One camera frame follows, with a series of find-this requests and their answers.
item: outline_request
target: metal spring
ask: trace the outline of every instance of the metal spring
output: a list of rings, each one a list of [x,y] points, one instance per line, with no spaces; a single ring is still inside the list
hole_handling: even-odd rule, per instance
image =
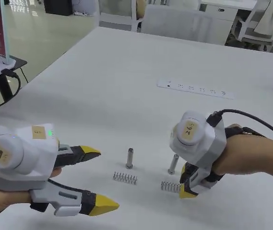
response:
[[[125,182],[128,184],[136,184],[137,182],[137,176],[133,176],[127,173],[121,173],[121,172],[114,172],[113,176],[114,181],[120,181]]]
[[[179,193],[181,188],[181,184],[175,184],[168,181],[161,182],[161,189],[173,193]]]

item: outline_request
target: electrical outlet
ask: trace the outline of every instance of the electrical outlet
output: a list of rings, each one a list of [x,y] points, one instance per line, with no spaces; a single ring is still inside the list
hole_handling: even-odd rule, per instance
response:
[[[208,89],[206,87],[199,87],[196,85],[190,85],[183,82],[174,82],[172,80],[159,80],[157,83],[158,87],[168,88],[172,90],[179,90],[185,92],[198,93],[213,97],[221,97],[227,99],[234,99],[233,93],[227,91],[218,91],[214,89]]]

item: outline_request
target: white cylinder cap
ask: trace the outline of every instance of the white cylinder cap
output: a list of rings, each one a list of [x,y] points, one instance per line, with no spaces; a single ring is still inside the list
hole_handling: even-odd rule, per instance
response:
[[[204,136],[205,117],[194,111],[187,111],[179,124],[177,125],[177,138],[179,141],[188,146],[198,144]],[[193,124],[193,131],[190,136],[185,135],[189,130],[186,129],[187,124]]]
[[[14,169],[24,157],[22,140],[12,134],[0,135],[0,169]]]

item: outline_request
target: floor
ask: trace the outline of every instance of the floor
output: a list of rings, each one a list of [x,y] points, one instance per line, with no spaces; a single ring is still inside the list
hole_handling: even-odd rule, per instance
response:
[[[10,53],[28,61],[23,68],[29,81],[52,64],[93,28],[94,19],[46,14],[36,0],[10,0],[5,6]],[[22,85],[26,84],[22,73]],[[10,81],[13,91],[18,83]]]

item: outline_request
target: metal bolt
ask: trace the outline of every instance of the metal bolt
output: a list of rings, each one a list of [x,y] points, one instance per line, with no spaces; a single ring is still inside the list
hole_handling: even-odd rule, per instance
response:
[[[170,175],[175,174],[175,168],[176,168],[176,165],[178,163],[178,159],[179,159],[179,155],[175,154],[174,157],[173,157],[173,160],[171,161],[170,167],[168,169],[168,173]]]
[[[134,150],[132,148],[129,148],[129,150],[128,150],[128,159],[127,159],[127,163],[126,163],[126,168],[127,169],[132,169],[133,168],[133,164],[132,164],[133,153],[134,153]]]

